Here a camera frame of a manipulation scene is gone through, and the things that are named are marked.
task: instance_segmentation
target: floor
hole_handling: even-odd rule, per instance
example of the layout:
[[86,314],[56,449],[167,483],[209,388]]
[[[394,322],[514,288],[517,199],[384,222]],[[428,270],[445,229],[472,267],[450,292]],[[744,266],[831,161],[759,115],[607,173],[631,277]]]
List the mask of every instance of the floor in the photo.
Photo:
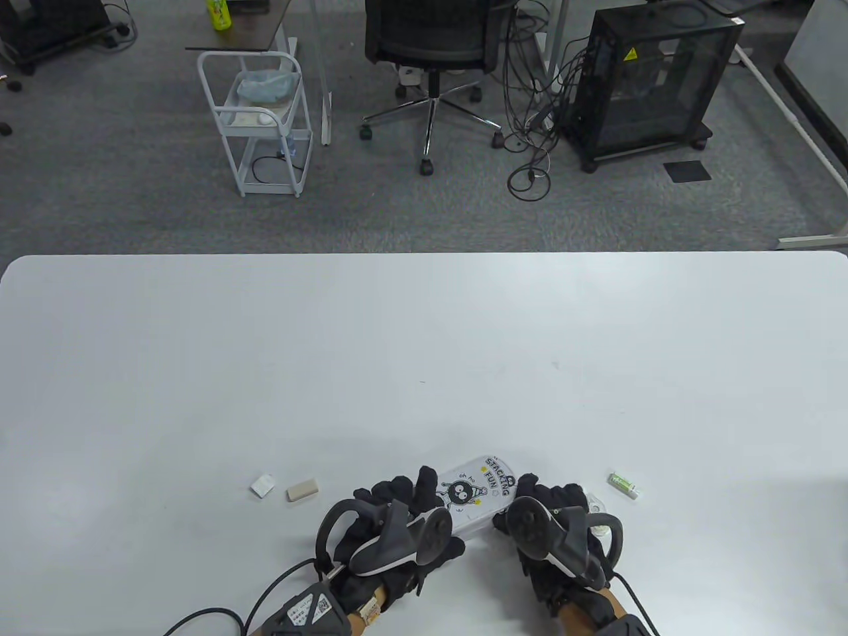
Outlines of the floor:
[[[441,112],[436,173],[420,177],[423,113],[358,138],[363,114],[395,103],[396,75],[365,60],[357,0],[321,5],[334,125],[304,196],[240,198],[196,55],[182,50],[196,5],[135,2],[135,47],[65,55],[22,78],[24,92],[0,93],[0,120],[15,129],[0,139],[0,272],[23,254],[767,249],[781,236],[829,232],[845,214],[843,193],[736,66],[706,116],[716,136],[704,153],[677,148],[587,176],[562,143],[550,194],[529,204],[505,187],[517,156]],[[308,45],[305,12],[295,0],[286,24]],[[744,43],[755,62],[781,59],[802,15],[790,4],[751,16]],[[299,57],[317,118],[314,55],[307,47]],[[499,85],[486,78],[483,87],[479,111],[505,123]],[[673,184],[662,164],[687,159],[702,160],[712,181]]]

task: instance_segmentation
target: cable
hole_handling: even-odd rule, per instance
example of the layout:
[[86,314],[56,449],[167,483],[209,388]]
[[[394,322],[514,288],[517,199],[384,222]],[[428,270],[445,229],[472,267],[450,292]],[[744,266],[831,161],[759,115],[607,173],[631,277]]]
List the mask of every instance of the cable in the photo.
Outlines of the cable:
[[177,629],[181,628],[189,621],[193,621],[195,618],[199,616],[205,616],[206,614],[226,614],[233,621],[235,621],[238,625],[238,636],[248,636],[248,630],[250,629],[250,623],[253,621],[254,616],[256,616],[256,612],[259,610],[259,607],[268,598],[268,594],[274,591],[274,588],[282,583],[286,578],[290,577],[301,567],[306,567],[315,563],[315,557],[305,559],[300,561],[296,566],[288,568],[283,574],[276,578],[274,583],[265,588],[265,592],[259,597],[259,600],[256,601],[254,608],[248,614],[248,620],[246,622],[242,621],[242,618],[233,610],[229,610],[226,607],[207,607],[205,610],[198,610],[192,612],[185,618],[182,618],[180,621],[175,623],[174,627],[165,632],[164,636],[171,636]]
[[124,0],[124,6],[121,7],[119,4],[115,3],[103,3],[104,7],[115,7],[119,11],[126,14],[126,17],[130,19],[130,24],[127,27],[130,29],[129,37],[122,42],[118,42],[117,47],[109,48],[104,46],[103,44],[95,44],[92,48],[95,51],[100,53],[123,53],[126,49],[132,47],[133,44],[138,40],[138,27],[136,26],[136,20],[132,17],[132,13],[130,12],[130,5],[128,0]]
[[262,605],[262,603],[265,602],[265,599],[268,598],[268,594],[273,592],[274,588],[277,585],[279,585],[284,580],[286,580],[286,578],[293,575],[301,567],[310,566],[313,563],[315,563],[315,557],[314,556],[309,558],[309,559],[304,559],[303,561],[300,561],[296,566],[292,566],[292,567],[288,568],[283,574],[281,574],[279,577],[276,578],[274,583],[272,583],[267,588],[265,588],[265,592],[262,593],[262,595],[259,597],[259,600],[256,601],[254,608],[248,614],[248,620],[244,622],[244,636],[247,636],[248,630],[250,629],[250,623],[253,622],[254,616],[256,616],[256,612],[259,610],[259,606]]
[[654,625],[653,621],[650,620],[650,616],[648,616],[648,612],[646,612],[644,610],[644,607],[642,606],[642,604],[639,603],[639,597],[633,591],[633,588],[630,587],[630,583],[627,582],[627,579],[625,579],[618,572],[613,572],[612,576],[614,578],[617,578],[619,581],[622,582],[622,585],[624,585],[624,588],[628,591],[628,594],[630,594],[630,598],[633,599],[633,603],[635,603],[636,606],[639,608],[639,613],[644,618],[644,621],[646,623],[648,623],[648,627],[650,628],[650,631],[654,633],[654,636],[660,636],[660,633],[656,631],[656,626]]
[[226,614],[233,621],[238,623],[238,634],[239,636],[243,636],[245,634],[244,631],[244,623],[242,622],[242,618],[233,610],[228,610],[225,607],[207,607],[205,610],[195,611],[192,614],[189,614],[181,621],[179,621],[174,627],[165,632],[165,636],[171,636],[177,629],[181,628],[189,621],[193,621],[198,616],[203,616],[205,614]]
[[[273,154],[266,154],[266,155],[263,155],[263,156],[261,156],[261,157],[257,157],[256,159],[254,159],[253,161],[251,161],[251,162],[250,162],[250,172],[253,174],[254,179],[256,180],[256,182],[257,182],[257,183],[262,183],[262,184],[264,184],[264,185],[266,185],[266,186],[268,186],[268,185],[273,185],[270,181],[262,181],[261,179],[259,179],[259,178],[256,176],[256,162],[257,162],[257,161],[260,161],[260,160],[262,160],[262,159],[276,159],[277,161],[282,161],[282,162],[284,162],[284,163],[288,163],[288,161],[286,160],[286,158],[285,158],[285,157],[277,157],[276,155],[273,155]],[[299,165],[295,165],[295,164],[294,164],[294,162],[292,162],[292,167],[293,167],[295,170],[300,170],[301,172],[303,172],[303,171],[304,171],[304,169],[303,169],[303,168],[301,168]]]
[[[527,27],[518,24],[521,18],[523,16],[514,9],[506,28],[506,46],[500,84],[504,92],[504,106],[510,132],[504,140],[505,142],[510,139],[516,140],[515,147],[505,146],[508,152],[523,153],[532,149],[532,154],[527,162],[509,174],[506,187],[513,197],[521,201],[534,202],[546,197],[550,192],[550,152],[559,142],[561,112],[567,104],[571,89],[576,86],[577,74],[582,70],[586,57],[586,48],[577,52],[568,64],[565,64],[566,53],[574,42],[587,40],[588,37],[571,40],[565,45],[559,64],[555,65],[559,72],[545,84],[534,76],[533,66],[527,59],[523,47],[523,43],[527,40],[525,37]],[[557,83],[559,86],[551,94]],[[526,106],[516,107],[515,92],[527,100]],[[538,105],[537,114],[532,112],[534,104]],[[553,120],[552,126],[547,131],[534,128],[533,123],[542,116],[545,119],[550,116]],[[519,181],[521,176],[525,176],[526,180]],[[544,186],[539,188],[537,181],[543,182]]]

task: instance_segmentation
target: office chair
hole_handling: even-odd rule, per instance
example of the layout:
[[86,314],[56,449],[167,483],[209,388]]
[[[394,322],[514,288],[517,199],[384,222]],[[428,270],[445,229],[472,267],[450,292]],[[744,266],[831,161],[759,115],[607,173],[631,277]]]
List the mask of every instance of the office chair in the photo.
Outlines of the office chair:
[[[8,77],[5,75],[0,75],[0,83],[6,85],[11,92],[20,92],[23,88],[20,85],[19,81],[9,81]],[[8,137],[12,134],[12,126],[7,124],[5,121],[0,121],[0,137]]]
[[[362,118],[360,139],[371,139],[371,123],[400,110],[429,106],[421,173],[433,172],[430,160],[432,125],[442,103],[494,131],[492,148],[504,147],[500,126],[474,114],[446,96],[471,88],[471,101],[480,102],[483,91],[474,81],[442,92],[439,77],[446,70],[480,69],[491,73],[498,65],[504,19],[517,0],[365,0],[365,56],[373,63],[391,62],[427,72],[427,93],[393,109]],[[398,98],[405,88],[398,86]]]

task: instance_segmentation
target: black computer case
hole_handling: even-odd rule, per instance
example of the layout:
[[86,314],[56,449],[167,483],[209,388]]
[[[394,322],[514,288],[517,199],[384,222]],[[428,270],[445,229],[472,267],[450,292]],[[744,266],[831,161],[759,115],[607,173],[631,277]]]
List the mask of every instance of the black computer case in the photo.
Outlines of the black computer case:
[[706,147],[701,119],[744,22],[698,2],[671,0],[595,13],[564,132],[583,170],[647,148]]

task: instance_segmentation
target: cartoon character print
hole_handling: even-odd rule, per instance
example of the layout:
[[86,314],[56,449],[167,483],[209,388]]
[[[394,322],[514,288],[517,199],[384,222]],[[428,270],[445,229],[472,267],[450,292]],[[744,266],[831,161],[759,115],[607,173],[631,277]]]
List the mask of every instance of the cartoon character print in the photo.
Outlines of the cartoon character print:
[[478,497],[485,497],[488,494],[488,488],[475,486],[465,479],[457,479],[452,483],[442,482],[442,488],[445,488],[445,490],[437,490],[436,495],[448,510],[450,510],[451,505],[475,504]]

